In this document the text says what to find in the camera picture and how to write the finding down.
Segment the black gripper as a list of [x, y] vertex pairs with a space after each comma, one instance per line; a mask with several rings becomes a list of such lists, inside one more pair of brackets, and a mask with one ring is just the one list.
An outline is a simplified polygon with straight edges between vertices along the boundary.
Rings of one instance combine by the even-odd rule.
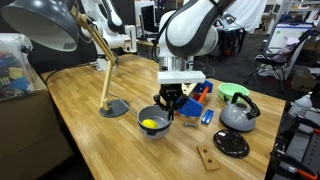
[[166, 106], [161, 102], [161, 97], [167, 103], [169, 103], [168, 120], [172, 121], [174, 119], [174, 113], [176, 111], [176, 101], [183, 94], [182, 85], [181, 84], [162, 84], [159, 94], [153, 96], [155, 104], [158, 105], [162, 110], [167, 111]]

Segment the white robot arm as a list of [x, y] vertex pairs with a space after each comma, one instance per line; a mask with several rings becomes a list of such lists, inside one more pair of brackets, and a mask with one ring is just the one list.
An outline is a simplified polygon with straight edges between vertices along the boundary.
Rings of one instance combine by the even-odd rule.
[[169, 121], [189, 99], [182, 85], [206, 80], [203, 72], [188, 69], [187, 61], [194, 56], [206, 55], [216, 47], [219, 34], [214, 22], [225, 15], [235, 1], [188, 0], [180, 9], [162, 16], [157, 37], [160, 90], [154, 100], [168, 112]]

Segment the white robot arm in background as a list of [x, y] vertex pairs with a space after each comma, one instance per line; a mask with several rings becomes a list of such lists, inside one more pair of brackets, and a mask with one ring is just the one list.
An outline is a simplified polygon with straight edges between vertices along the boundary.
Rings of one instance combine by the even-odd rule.
[[136, 27], [123, 24], [111, 0], [81, 0], [81, 4], [111, 49], [137, 51]]

